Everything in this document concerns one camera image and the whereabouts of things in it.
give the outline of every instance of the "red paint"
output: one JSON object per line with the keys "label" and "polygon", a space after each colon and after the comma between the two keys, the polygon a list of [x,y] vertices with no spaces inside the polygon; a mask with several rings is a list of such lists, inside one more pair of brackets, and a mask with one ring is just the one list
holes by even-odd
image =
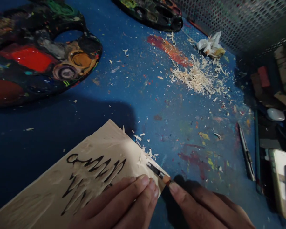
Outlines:
{"label": "red paint", "polygon": [[0,51],[0,55],[6,59],[13,59],[19,64],[37,72],[45,72],[49,64],[58,61],[35,47],[28,45],[20,46],[16,43],[9,45]]}
{"label": "red paint", "polygon": [[41,53],[38,49],[24,48],[12,53],[12,57],[19,64],[33,69],[37,72],[44,72],[47,70],[52,60]]}
{"label": "red paint", "polygon": [[183,54],[183,52],[176,49],[171,43],[168,41],[163,41],[162,37],[158,37],[156,35],[154,36],[148,36],[147,42],[153,44],[157,48],[163,50],[166,52],[167,55],[170,56],[171,59],[173,59],[178,64],[188,67],[192,66],[193,64],[188,60],[188,58]]}
{"label": "red paint", "polygon": [[0,105],[12,103],[23,95],[23,89],[18,84],[0,80]]}
{"label": "red paint", "polygon": [[196,151],[192,151],[190,156],[185,155],[182,152],[178,153],[178,156],[182,160],[188,161],[190,164],[197,165],[199,167],[199,171],[200,171],[200,178],[202,180],[206,180],[205,171],[209,171],[210,170],[210,166],[209,166],[208,163],[204,163],[203,161],[200,160],[199,155],[198,155],[198,153]]}

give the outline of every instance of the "black paint palette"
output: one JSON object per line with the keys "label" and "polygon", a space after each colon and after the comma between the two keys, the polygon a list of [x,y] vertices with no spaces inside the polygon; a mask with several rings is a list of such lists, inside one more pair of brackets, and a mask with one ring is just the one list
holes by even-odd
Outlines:
{"label": "black paint palette", "polygon": [[[69,30],[83,34],[74,41],[54,42]],[[38,1],[0,13],[0,107],[77,85],[97,66],[102,50],[84,16],[64,3]]]}
{"label": "black paint palette", "polygon": [[113,0],[126,14],[142,24],[166,32],[179,32],[182,13],[171,0]]}

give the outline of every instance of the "hand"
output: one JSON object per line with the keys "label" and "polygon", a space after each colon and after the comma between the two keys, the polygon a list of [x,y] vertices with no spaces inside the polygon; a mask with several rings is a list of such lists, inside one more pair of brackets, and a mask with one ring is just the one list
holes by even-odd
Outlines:
{"label": "hand", "polygon": [[200,185],[195,186],[190,195],[175,182],[169,185],[170,192],[191,229],[255,228],[246,212],[229,198]]}
{"label": "hand", "polygon": [[76,213],[68,228],[147,229],[158,194],[155,181],[147,175],[125,177]]}

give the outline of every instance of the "blue table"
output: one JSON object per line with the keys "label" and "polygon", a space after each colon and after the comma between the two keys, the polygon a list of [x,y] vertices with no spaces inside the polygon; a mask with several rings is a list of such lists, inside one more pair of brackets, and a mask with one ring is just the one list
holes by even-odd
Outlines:
{"label": "blue table", "polygon": [[[1,0],[0,10],[25,3]],[[164,32],[141,25],[109,0],[66,3],[83,13],[88,29],[103,44],[103,56],[85,81],[63,94],[0,109],[0,208],[59,160],[64,150],[68,152],[112,119],[120,127],[124,125],[132,138],[131,130],[145,133],[142,143],[159,154],[157,163],[172,177],[181,174],[227,195],[244,208],[257,228],[281,227],[278,216],[256,192],[255,183],[246,177],[237,122],[255,161],[254,114],[244,104],[244,94],[235,86],[232,74],[226,82],[231,98],[217,96],[213,102],[216,96],[191,95],[193,91],[185,85],[170,81],[170,57],[147,41],[150,34],[165,38]],[[205,38],[186,20],[184,23],[185,32],[195,41]],[[187,38],[183,32],[175,34],[176,47],[190,57],[197,50]],[[59,39],[67,41],[71,35],[67,32]],[[129,57],[122,49],[128,49]],[[225,69],[234,72],[235,57],[225,56],[221,59]],[[223,102],[230,116],[221,108]],[[171,227],[160,198],[150,228]]]}

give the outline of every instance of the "metal mesh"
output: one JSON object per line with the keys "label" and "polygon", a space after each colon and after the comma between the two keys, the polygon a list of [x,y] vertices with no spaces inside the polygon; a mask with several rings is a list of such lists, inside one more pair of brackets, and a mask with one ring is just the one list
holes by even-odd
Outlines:
{"label": "metal mesh", "polygon": [[175,0],[185,17],[242,58],[256,58],[286,42],[286,0]]}

